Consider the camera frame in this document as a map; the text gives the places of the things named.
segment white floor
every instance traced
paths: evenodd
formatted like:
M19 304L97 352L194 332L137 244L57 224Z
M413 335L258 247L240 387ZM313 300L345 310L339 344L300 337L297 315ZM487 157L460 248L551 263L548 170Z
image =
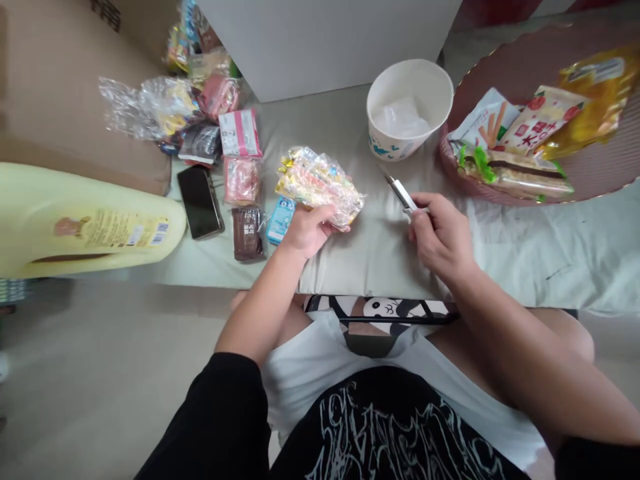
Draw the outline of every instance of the white floor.
M0 332L11 362L0 385L8 418L0 479L132 478L211 355L232 295L38 284ZM640 406L640 319L581 319L596 338L599 366Z

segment wicker basket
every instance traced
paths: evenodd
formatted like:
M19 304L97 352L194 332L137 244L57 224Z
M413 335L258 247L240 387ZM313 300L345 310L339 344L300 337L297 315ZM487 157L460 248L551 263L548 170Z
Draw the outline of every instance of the wicker basket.
M482 58L455 91L453 107L440 130L440 159L449 178L466 194L503 205L547 205L599 197L620 190L640 176L640 89L630 98L620 127L610 142L596 143L559 162L575 188L547 203L518 199L468 177L458 170L447 140L491 87L512 104L528 102L540 85L557 85L558 72L597 52L640 41L640 26L611 23L552 25L526 33Z

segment knee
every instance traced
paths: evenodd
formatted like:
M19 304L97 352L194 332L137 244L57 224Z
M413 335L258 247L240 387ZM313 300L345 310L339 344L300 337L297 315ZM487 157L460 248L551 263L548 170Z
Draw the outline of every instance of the knee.
M242 299L247 295L247 290L239 290L238 293L236 293L233 298L231 299L231 311L234 311L236 308L238 308L238 305L240 305L240 302L242 302Z
M589 331L564 310L534 309L532 313L558 335L562 341L590 363L595 359L595 345Z

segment white paper cup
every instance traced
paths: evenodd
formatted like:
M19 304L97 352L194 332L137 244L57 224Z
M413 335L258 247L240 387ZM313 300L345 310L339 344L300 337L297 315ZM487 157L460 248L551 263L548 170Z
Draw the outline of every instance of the white paper cup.
M429 131L418 137L395 137L380 129L372 115L403 97L415 98L418 114L429 122ZM369 148L378 158L400 161L422 145L445 122L453 104L453 84L447 72L428 60L396 63L378 75L367 96Z

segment blue small package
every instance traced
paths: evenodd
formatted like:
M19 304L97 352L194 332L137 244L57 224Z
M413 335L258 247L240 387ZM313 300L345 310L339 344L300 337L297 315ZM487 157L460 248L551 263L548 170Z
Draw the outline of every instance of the blue small package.
M294 200L281 195L267 228L267 238L272 244L280 245L280 242L282 242L285 233L289 229L294 210Z

